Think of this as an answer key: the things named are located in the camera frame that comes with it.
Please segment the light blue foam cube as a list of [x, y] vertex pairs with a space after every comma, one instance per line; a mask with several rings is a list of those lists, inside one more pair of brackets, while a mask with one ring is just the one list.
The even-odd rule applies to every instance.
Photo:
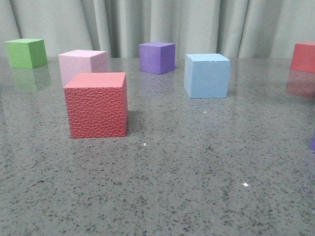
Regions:
[[221, 54], [187, 54], [184, 88], [190, 98], [227, 96], [230, 60]]

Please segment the purple foam cube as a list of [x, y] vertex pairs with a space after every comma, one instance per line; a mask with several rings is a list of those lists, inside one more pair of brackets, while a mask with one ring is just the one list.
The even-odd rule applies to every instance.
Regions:
[[176, 44], [149, 42], [139, 44], [140, 70], [154, 74], [165, 74], [175, 69]]

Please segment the red textured foam cube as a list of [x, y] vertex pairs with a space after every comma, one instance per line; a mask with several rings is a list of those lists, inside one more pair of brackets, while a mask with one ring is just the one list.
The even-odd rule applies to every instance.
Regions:
[[126, 73], [79, 73], [63, 89], [72, 138], [125, 136]]

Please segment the pink foam cube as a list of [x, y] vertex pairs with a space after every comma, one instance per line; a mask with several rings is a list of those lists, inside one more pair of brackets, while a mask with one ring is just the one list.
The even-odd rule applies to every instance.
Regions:
[[63, 87], [78, 73], [109, 72], [106, 51], [73, 50], [59, 54]]

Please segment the grey-green curtain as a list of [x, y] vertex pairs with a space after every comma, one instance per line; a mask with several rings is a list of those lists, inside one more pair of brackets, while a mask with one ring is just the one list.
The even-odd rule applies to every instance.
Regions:
[[290, 58], [295, 43], [315, 39], [312, 0], [3, 0], [5, 42], [42, 38], [50, 57], [74, 49], [138, 57], [146, 42], [176, 44], [176, 56]]

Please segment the green foam cube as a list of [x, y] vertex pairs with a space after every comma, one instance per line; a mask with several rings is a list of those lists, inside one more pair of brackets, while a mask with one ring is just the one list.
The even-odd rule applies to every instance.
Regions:
[[5, 46], [13, 68], [36, 68], [47, 64], [43, 39], [16, 39], [6, 41]]

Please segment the purple cube at right edge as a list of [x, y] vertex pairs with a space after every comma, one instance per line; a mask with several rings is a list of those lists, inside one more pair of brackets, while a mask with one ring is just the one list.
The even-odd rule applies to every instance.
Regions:
[[312, 137], [311, 150], [315, 150], [315, 134]]

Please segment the red foam cube far right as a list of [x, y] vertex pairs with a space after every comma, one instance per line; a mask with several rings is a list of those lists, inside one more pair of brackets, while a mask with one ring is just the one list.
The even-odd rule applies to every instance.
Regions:
[[305, 41], [296, 43], [290, 65], [291, 70], [315, 72], [315, 43]]

